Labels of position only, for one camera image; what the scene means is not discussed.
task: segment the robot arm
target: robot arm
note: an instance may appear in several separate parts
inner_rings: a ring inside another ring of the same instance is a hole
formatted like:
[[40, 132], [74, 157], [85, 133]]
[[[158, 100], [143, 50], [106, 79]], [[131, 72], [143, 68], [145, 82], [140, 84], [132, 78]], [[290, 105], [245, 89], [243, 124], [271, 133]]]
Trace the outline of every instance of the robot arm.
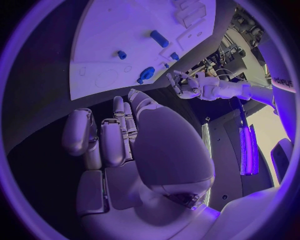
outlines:
[[[243, 100], [253, 99], [274, 107], [273, 91], [271, 89], [251, 86], [250, 83], [245, 81], [230, 82], [213, 76], [205, 77], [204, 72], [196, 73], [194, 78], [176, 70], [174, 71], [174, 77], [168, 73], [167, 78], [181, 99], [197, 97], [201, 100], [213, 101], [218, 98], [230, 99], [238, 97]], [[180, 85], [183, 79], [186, 79], [187, 84]]]

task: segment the purple light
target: purple light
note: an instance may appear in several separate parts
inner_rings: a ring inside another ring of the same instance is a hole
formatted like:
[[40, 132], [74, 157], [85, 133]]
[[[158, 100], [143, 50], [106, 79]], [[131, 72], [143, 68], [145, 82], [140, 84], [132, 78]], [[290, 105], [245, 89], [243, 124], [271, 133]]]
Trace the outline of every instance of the purple light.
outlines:
[[259, 172], [258, 145], [253, 125], [240, 128], [240, 175], [254, 175]]

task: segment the robotic hand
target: robotic hand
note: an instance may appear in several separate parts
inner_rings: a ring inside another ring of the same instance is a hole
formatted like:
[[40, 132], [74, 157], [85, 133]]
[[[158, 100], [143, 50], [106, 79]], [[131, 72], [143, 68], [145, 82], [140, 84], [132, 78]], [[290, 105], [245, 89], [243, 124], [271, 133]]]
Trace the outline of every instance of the robotic hand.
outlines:
[[[197, 97], [201, 100], [213, 101], [218, 98], [230, 99], [238, 97], [242, 100], [254, 99], [274, 107], [273, 92], [271, 89], [261, 86], [251, 86], [246, 81], [230, 82], [220, 80], [214, 76], [205, 77], [205, 73], [202, 71], [197, 72], [195, 77], [177, 70], [174, 70], [174, 76], [170, 73], [166, 76], [174, 91], [181, 99]], [[181, 84], [181, 81], [184, 79], [187, 83]]]

